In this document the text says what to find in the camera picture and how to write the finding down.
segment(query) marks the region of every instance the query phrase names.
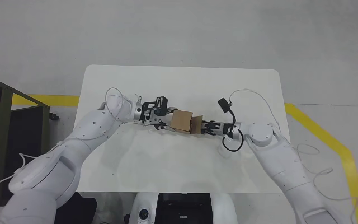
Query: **brown cardboard box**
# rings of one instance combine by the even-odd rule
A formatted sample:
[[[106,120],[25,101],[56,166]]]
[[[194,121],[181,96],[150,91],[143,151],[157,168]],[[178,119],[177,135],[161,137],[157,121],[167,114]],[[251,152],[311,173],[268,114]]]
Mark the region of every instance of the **brown cardboard box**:
[[[171,128],[184,134],[201,134],[202,116],[192,117],[192,112],[176,110],[173,113]]]

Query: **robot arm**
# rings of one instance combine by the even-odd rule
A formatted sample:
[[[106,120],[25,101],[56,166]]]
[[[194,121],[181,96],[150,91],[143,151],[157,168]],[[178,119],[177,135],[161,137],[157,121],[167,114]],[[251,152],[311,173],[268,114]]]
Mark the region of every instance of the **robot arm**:
[[[85,159],[110,138],[124,121],[133,120],[133,102],[119,95],[108,105],[88,113],[73,132],[48,153],[17,170],[9,183],[14,193],[4,207],[0,223],[53,223],[56,209],[66,203],[79,184]]]
[[[122,96],[111,95],[106,106],[88,113],[73,132],[55,149],[31,161],[9,183],[14,196],[5,206],[0,223],[53,223],[56,209],[76,191],[83,162],[125,121],[150,123],[157,130],[171,130],[160,116],[172,113],[167,99],[134,105]],[[348,223],[313,186],[298,155],[284,136],[271,124],[202,122],[202,134],[228,136],[248,143],[268,176],[280,187],[291,204],[298,224]]]

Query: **table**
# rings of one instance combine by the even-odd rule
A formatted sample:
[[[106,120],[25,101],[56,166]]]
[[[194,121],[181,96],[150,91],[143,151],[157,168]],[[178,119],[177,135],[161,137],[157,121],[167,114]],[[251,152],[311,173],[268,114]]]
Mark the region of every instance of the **table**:
[[[142,103],[165,96],[168,106],[203,115],[205,120],[231,122],[217,101],[237,89],[259,92],[270,104],[289,140],[280,77],[263,69],[88,66],[83,79],[75,125],[104,102],[105,92],[117,87]],[[275,122],[265,102],[255,94],[232,97],[237,120]],[[142,125],[125,124],[86,159],[79,192],[281,193],[265,174],[250,148],[222,158],[221,138],[189,136]]]

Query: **yellow floor line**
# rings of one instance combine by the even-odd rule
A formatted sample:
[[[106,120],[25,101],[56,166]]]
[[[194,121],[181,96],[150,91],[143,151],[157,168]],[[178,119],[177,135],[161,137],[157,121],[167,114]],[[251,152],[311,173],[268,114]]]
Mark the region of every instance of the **yellow floor line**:
[[[49,106],[78,106],[79,96],[55,96],[55,95],[30,95],[31,97]],[[35,105],[21,96],[15,95],[12,98],[13,105]],[[358,197],[358,173],[352,152],[341,142],[336,140],[326,130],[321,128],[315,121],[305,115],[293,104],[285,104],[286,113],[295,118],[300,124],[306,127],[312,134],[317,136],[323,143],[333,149],[341,158],[343,169],[346,175],[351,197]]]
[[[78,102],[79,102],[79,96],[55,96],[55,95],[29,95],[29,96],[49,106],[78,106]],[[25,98],[16,94],[12,96],[12,104],[26,105],[26,106],[36,105],[30,100],[26,100]]]
[[[341,142],[336,140],[326,130],[321,128],[315,121],[305,115],[293,104],[285,104],[286,113],[295,118],[300,124],[307,128],[312,134],[319,138],[329,148],[334,150],[341,158],[343,169],[346,175],[348,188],[351,197],[358,197],[358,173],[354,163],[352,152]],[[356,220],[358,220],[358,212],[356,211]]]

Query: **cable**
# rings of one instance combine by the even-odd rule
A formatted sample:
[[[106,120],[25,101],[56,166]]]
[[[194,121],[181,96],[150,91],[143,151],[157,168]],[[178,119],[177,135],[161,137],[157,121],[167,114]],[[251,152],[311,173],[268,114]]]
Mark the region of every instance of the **cable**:
[[[317,153],[302,152],[302,151],[299,150],[299,146],[308,146],[308,147],[311,147],[311,148],[315,149],[315,150],[317,151]],[[297,154],[298,154],[298,157],[299,157],[300,161],[302,161],[302,160],[301,160],[301,157],[300,157],[300,153],[302,153],[302,154],[307,154],[307,155],[318,155],[318,154],[320,154],[320,150],[319,150],[318,148],[316,148],[316,147],[314,147],[314,146],[311,146],[311,145],[309,145],[309,144],[300,143],[300,144],[297,144],[296,148],[295,148],[294,146],[292,146],[292,148],[297,151]],[[331,198],[331,197],[328,197],[328,196],[326,196],[325,194],[323,194],[323,193],[318,189],[318,187],[317,187],[316,184],[315,184],[315,180],[316,180],[316,178],[317,178],[318,176],[330,174],[331,172],[333,172],[333,168],[329,167],[329,168],[326,168],[326,169],[324,169],[324,170],[322,170],[322,171],[320,171],[320,172],[312,172],[312,171],[310,171],[309,169],[307,169],[307,167],[306,167],[303,163],[302,163],[302,166],[303,166],[303,168],[305,168],[308,172],[310,172],[311,174],[314,174],[314,175],[315,175],[314,178],[313,178],[313,181],[312,181],[312,182],[313,182],[313,185],[314,185],[314,187],[317,189],[317,191],[318,191],[323,197],[325,197],[325,198],[327,198],[327,199],[329,199],[329,200],[336,201],[336,202],[341,202],[341,201],[344,201],[344,200],[354,200],[354,199],[355,199],[355,205],[354,205],[353,211],[352,211],[352,213],[351,213],[351,215],[350,215],[351,222],[352,222],[352,224],[354,224],[354,214],[355,214],[355,212],[356,212],[356,210],[357,210],[357,208],[358,208],[358,198],[357,198],[357,197],[338,198],[338,199],[337,199],[337,198]]]
[[[235,126],[235,123],[236,123],[236,117],[235,117],[234,112],[233,112],[231,109],[229,109],[229,112],[230,112],[230,114],[233,116],[233,124],[232,124],[232,127],[231,127],[231,131],[232,131],[232,130],[234,129],[234,126]],[[244,144],[244,135],[242,134],[242,132],[241,132],[240,129],[238,129],[238,131],[239,131],[240,136],[241,136],[241,143],[240,143],[240,146],[239,146],[236,150],[231,150],[231,149],[229,149],[229,148],[225,145],[225,142],[224,142],[225,136],[223,137],[222,144],[223,144],[223,146],[224,146],[227,150],[229,150],[230,152],[237,152],[237,151],[239,151],[239,150],[242,148],[242,145]]]
[[[21,168],[17,169],[17,170],[13,173],[13,175],[8,176],[7,178],[4,178],[4,179],[0,180],[0,183],[1,183],[1,182],[4,182],[5,180],[8,180],[8,179],[10,179],[10,178],[13,178],[13,177],[19,172],[19,170],[22,170],[22,169],[25,167],[25,165],[26,165],[25,156],[26,156],[26,157],[29,157],[29,158],[36,158],[36,157],[34,157],[34,156],[28,156],[28,155],[25,155],[25,154],[22,154],[22,153],[19,153],[19,155],[20,155],[21,158],[22,158],[22,166],[21,166]]]
[[[240,92],[240,91],[252,92],[252,93],[258,95],[259,97],[261,97],[261,98],[265,101],[265,103],[267,104],[268,108],[270,109],[271,115],[272,115],[272,117],[274,118],[274,120],[275,120],[277,126],[279,127],[279,130],[281,131],[280,124],[279,124],[279,122],[277,121],[276,117],[274,116],[274,113],[273,113],[272,110],[271,110],[270,104],[268,104],[268,102],[266,101],[266,99],[265,99],[261,94],[259,94],[258,92],[254,91],[254,90],[250,90],[249,88],[243,88],[243,89],[240,89],[240,90],[235,90],[235,91],[233,91],[233,92],[231,93],[231,95],[229,96],[229,102],[230,102],[231,104],[232,104],[232,102],[231,102],[231,97],[232,97],[232,95],[233,95],[234,93]]]

